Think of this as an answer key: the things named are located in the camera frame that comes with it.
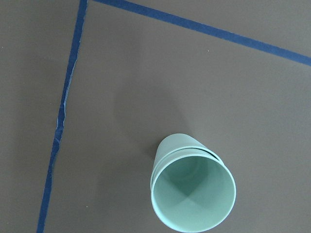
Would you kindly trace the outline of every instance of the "blue painter's tape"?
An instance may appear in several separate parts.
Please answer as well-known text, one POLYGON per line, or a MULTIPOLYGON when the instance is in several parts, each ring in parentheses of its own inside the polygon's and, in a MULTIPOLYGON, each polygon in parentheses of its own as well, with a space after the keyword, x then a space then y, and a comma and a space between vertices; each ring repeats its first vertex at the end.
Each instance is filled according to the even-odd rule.
POLYGON ((84 19, 86 16, 86 8, 87 8, 87 0, 80 0, 76 25, 75 25, 73 39, 71 43, 71 50, 70 50, 70 55, 69 55, 69 60, 68 60, 63 94, 62 94, 62 99, 61 99, 60 107, 58 111, 57 125, 56 125, 54 140, 53 140, 48 174, 47 174, 47 178, 46 178, 45 186, 44 186, 37 233, 44 232, 45 219, 47 217, 47 212, 48 212, 48 207, 49 207, 49 202, 50 202, 50 197, 51 197, 51 191, 52 191, 54 164, 55 164, 57 153, 59 151, 59 146, 60 146, 60 142, 61 142, 62 134, 64 130, 64 123, 65 123, 65 118, 66 118, 67 95, 69 91, 69 86, 70 86, 70 81, 72 78, 74 66, 78 59, 78 51, 79 51, 80 42, 81 42, 83 24, 84 24, 84 19))
POLYGON ((220 39, 231 41, 240 45, 244 45, 253 49, 264 51, 276 56, 280 56, 295 62, 299 62, 311 66, 311 57, 292 52, 280 47, 270 45, 258 40, 254 40, 242 35, 231 33, 219 28, 214 28, 206 24, 198 23, 186 18, 174 16, 162 11, 158 11, 146 6, 141 6, 124 0, 95 0, 110 6, 114 6, 123 10, 134 12, 143 16, 155 18, 164 22, 172 23, 184 28, 195 30, 207 35, 211 35, 220 39))

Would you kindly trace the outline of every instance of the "mint green cup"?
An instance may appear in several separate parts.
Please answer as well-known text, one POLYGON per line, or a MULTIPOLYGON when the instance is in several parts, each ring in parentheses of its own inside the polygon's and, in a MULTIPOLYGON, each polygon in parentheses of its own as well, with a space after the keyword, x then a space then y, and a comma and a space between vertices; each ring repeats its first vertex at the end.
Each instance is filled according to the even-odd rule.
POLYGON ((236 197, 234 179, 222 160, 182 133, 166 137, 158 146, 150 188, 159 219, 185 233, 220 224, 236 197))

